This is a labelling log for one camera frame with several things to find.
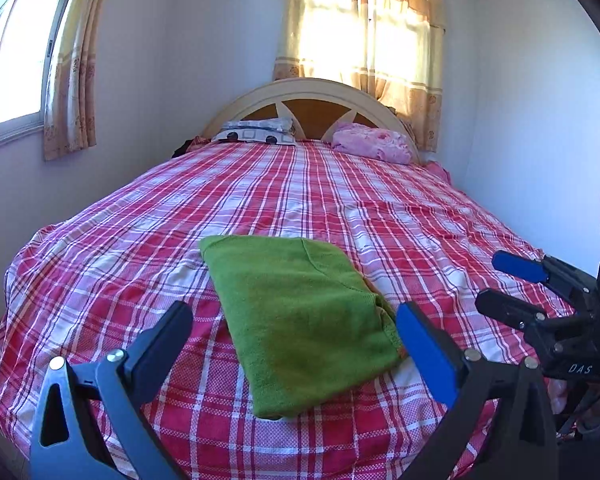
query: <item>arched headboard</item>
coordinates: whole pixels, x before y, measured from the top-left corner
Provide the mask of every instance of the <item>arched headboard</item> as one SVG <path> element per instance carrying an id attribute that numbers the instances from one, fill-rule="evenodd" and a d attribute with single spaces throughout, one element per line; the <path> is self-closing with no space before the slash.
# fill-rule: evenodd
<path id="1" fill-rule="evenodd" d="M 389 108 L 350 86 L 326 79 L 299 77 L 256 88 L 225 107 L 203 130 L 211 138 L 227 121 L 290 117 L 297 139 L 330 141 L 339 123 L 360 123 L 403 134 L 420 163 L 415 143 Z"/>

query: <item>metal screw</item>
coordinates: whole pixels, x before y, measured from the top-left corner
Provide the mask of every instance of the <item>metal screw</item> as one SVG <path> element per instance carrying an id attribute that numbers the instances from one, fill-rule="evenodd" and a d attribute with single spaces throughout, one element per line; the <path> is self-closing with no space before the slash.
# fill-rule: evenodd
<path id="1" fill-rule="evenodd" d="M 536 368 L 538 368 L 538 361 L 536 361 L 532 357 L 525 357 L 525 366 L 530 370 L 535 370 Z"/>
<path id="2" fill-rule="evenodd" d="M 120 361 L 120 359 L 122 359 L 124 356 L 125 356 L 125 351 L 118 348 L 116 350 L 112 350 L 111 352 L 109 352 L 107 354 L 107 361 L 116 363 L 116 362 Z"/>
<path id="3" fill-rule="evenodd" d="M 477 363 L 480 359 L 482 359 L 482 352 L 476 350 L 475 348 L 467 348 L 464 351 L 464 358 L 472 363 Z"/>
<path id="4" fill-rule="evenodd" d="M 64 357 L 56 356 L 49 361 L 49 368 L 52 370 L 59 370 L 64 366 Z"/>

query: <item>sheer curtain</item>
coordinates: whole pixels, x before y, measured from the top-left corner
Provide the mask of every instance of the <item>sheer curtain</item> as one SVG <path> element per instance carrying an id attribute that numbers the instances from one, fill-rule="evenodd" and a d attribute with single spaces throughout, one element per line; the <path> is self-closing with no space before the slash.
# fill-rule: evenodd
<path id="1" fill-rule="evenodd" d="M 45 105 L 45 160 L 96 144 L 93 83 L 103 0 L 69 0 L 51 66 Z"/>
<path id="2" fill-rule="evenodd" d="M 442 0 L 286 0 L 274 79 L 319 77 L 394 108 L 435 151 L 442 106 Z"/>

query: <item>window sill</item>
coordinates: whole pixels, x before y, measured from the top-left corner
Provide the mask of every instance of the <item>window sill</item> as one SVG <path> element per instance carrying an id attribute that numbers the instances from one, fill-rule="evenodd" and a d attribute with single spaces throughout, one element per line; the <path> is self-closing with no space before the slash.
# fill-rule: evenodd
<path id="1" fill-rule="evenodd" d="M 0 134 L 0 146 L 11 142 L 12 140 L 20 139 L 22 137 L 26 137 L 31 134 L 42 133 L 44 130 L 44 124 L 28 124 L 27 126 L 23 126 L 16 130 L 12 130 L 10 132 L 3 132 Z"/>

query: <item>red and white plaid bedspread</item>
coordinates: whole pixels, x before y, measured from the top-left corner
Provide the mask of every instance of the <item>red and white plaid bedspread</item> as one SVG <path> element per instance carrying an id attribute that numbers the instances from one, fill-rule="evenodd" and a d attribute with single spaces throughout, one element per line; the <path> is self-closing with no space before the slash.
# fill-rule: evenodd
<path id="1" fill-rule="evenodd" d="M 335 244 L 392 305 L 417 301 L 462 348 L 480 348 L 492 360 L 517 362 L 530 349 L 478 314 L 482 288 L 526 298 L 552 316 L 567 314 L 540 286 L 491 267 L 496 250 L 541 253 L 422 168 L 334 153 L 320 142 L 211 144 L 42 229 L 14 259 L 0 325 L 0 427 L 24 454 L 53 356 L 99 360 L 184 299 L 193 332 L 143 411 L 189 476 L 400 475 L 445 412 L 411 360 L 297 418 L 254 418 L 198 250 L 201 238 L 228 233 Z M 493 403 L 484 410 L 458 471 L 472 463 L 493 410 Z M 108 419 L 102 410 L 97 416 L 116 464 L 132 474 Z"/>

